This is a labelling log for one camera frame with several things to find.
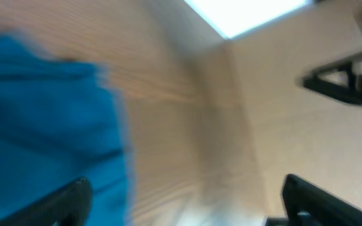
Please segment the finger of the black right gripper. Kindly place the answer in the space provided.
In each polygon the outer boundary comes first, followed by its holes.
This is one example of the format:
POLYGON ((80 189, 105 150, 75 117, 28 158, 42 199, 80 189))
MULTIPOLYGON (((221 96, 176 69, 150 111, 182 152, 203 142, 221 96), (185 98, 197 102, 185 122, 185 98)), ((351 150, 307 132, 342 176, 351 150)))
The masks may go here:
POLYGON ((300 84, 334 100, 362 106, 362 51, 313 68, 300 84))

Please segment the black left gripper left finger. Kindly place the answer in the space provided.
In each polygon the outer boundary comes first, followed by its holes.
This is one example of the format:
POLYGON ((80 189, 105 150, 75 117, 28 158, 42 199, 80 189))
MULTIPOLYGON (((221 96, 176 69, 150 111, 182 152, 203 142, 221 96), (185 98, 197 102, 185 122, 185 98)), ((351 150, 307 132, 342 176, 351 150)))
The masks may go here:
POLYGON ((91 205, 91 183, 81 177, 0 220, 0 226, 83 226, 91 205))

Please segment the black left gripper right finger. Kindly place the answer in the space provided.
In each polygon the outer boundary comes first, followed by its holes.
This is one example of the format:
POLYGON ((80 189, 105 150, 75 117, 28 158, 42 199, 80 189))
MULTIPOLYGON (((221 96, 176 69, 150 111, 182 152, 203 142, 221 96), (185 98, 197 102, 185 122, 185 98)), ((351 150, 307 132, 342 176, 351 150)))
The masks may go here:
POLYGON ((297 175, 285 177, 282 199, 289 225, 362 226, 362 210, 297 175))

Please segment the teal blue t-shirt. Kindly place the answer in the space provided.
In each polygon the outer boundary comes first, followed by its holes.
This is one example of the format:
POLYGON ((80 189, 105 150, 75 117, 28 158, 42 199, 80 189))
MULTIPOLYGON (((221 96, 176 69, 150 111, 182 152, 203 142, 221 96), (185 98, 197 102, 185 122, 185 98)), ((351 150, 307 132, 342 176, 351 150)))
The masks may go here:
POLYGON ((124 129, 99 79, 94 64, 43 59, 0 35, 0 219, 83 176, 87 225, 124 225, 124 129))

